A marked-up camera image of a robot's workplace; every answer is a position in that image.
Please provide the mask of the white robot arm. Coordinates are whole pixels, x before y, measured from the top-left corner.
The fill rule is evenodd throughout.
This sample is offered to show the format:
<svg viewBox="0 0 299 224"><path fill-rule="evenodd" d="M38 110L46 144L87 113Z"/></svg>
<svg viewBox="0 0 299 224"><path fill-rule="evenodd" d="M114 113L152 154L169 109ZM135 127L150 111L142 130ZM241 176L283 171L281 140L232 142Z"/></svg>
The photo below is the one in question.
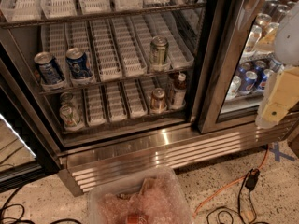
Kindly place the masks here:
<svg viewBox="0 0 299 224"><path fill-rule="evenodd" d="M263 129L278 125L299 102L299 2L278 27L274 57L285 68L266 82L255 119L255 124Z"/></svg>

